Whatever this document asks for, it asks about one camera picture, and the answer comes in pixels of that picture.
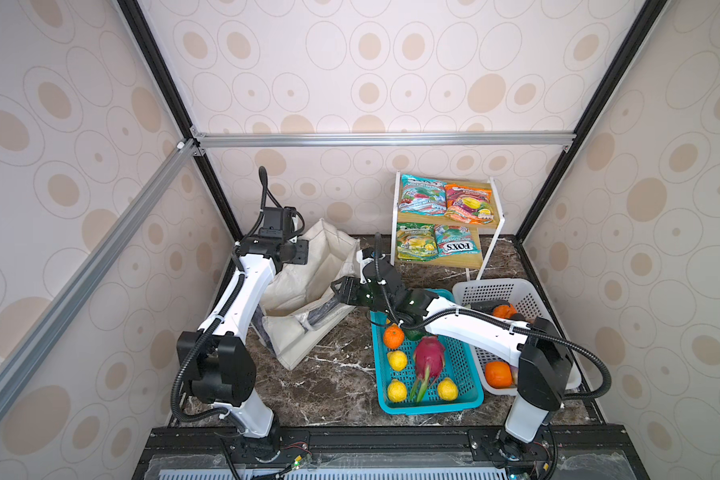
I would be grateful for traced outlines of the cream canvas grocery bag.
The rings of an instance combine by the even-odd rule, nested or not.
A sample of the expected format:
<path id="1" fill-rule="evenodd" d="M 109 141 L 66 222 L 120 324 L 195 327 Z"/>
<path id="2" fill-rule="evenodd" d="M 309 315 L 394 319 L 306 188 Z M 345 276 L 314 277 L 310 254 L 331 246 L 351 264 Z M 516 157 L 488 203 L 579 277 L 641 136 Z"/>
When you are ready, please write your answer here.
<path id="1" fill-rule="evenodd" d="M 303 238 L 307 263 L 286 264 L 263 294 L 251 325 L 260 343 L 288 370 L 355 308 L 331 284 L 358 271 L 359 240 L 321 219 Z"/>

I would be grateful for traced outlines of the pink dragon fruit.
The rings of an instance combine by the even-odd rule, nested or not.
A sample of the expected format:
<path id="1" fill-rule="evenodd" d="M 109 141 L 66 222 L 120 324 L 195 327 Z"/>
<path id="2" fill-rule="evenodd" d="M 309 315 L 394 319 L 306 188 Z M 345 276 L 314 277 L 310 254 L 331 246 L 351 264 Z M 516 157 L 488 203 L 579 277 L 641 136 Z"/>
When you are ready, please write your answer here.
<path id="1" fill-rule="evenodd" d="M 416 379 L 411 391 L 411 399 L 421 402 L 432 382 L 442 373 L 445 365 L 445 346 L 437 336 L 422 337 L 414 351 L 414 370 Z"/>

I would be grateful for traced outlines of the teal mint blossom candy bag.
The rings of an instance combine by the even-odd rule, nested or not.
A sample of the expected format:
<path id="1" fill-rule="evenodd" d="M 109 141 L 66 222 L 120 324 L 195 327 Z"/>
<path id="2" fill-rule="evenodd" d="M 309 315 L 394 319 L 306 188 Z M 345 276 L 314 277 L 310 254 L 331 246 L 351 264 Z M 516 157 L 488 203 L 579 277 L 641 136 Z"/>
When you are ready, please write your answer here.
<path id="1" fill-rule="evenodd" d="M 404 174 L 398 203 L 401 212 L 442 216 L 446 206 L 446 183 L 441 180 Z"/>

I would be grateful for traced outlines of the orange fruits candy bag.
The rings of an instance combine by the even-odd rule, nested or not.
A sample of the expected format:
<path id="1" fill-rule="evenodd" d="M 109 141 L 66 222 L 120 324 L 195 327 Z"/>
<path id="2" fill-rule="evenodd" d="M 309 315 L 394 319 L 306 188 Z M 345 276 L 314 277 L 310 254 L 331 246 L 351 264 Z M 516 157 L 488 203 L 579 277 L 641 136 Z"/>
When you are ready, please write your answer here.
<path id="1" fill-rule="evenodd" d="M 447 184 L 445 193 L 446 211 L 444 215 L 449 219 L 466 224 L 481 225 L 494 220 L 490 190 Z"/>

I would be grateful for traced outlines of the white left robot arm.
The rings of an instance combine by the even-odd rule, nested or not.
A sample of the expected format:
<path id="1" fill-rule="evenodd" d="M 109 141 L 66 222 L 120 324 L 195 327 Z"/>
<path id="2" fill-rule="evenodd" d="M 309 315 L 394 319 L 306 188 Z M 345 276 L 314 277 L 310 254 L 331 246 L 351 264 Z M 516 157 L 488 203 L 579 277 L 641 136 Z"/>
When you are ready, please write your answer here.
<path id="1" fill-rule="evenodd" d="M 255 391 L 256 365 L 246 336 L 266 288 L 285 264 L 304 265 L 309 242 L 253 237 L 231 254 L 226 284 L 216 305 L 195 331 L 177 341 L 180 366 L 170 394 L 176 420 L 230 419 L 238 432 L 261 439 L 271 434 L 275 414 Z"/>

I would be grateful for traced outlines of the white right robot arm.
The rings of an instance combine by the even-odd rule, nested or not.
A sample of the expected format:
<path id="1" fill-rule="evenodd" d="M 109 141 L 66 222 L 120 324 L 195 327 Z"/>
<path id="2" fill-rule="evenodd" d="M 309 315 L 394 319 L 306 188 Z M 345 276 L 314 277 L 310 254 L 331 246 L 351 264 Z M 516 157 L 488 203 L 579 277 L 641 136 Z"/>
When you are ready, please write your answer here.
<path id="1" fill-rule="evenodd" d="M 596 399 L 609 392 L 612 376 L 605 363 L 586 348 L 557 335 L 543 318 L 533 322 L 504 320 L 460 306 L 427 289 L 404 286 L 393 267 L 380 273 L 372 265 L 358 277 L 345 276 L 331 284 L 339 301 L 386 314 L 408 330 L 425 330 L 486 350 L 517 369 L 517 395 L 504 431 L 517 442 L 533 442 L 539 428 L 568 399 Z M 589 359 L 601 374 L 592 392 L 569 394 L 567 382 L 573 354 Z"/>

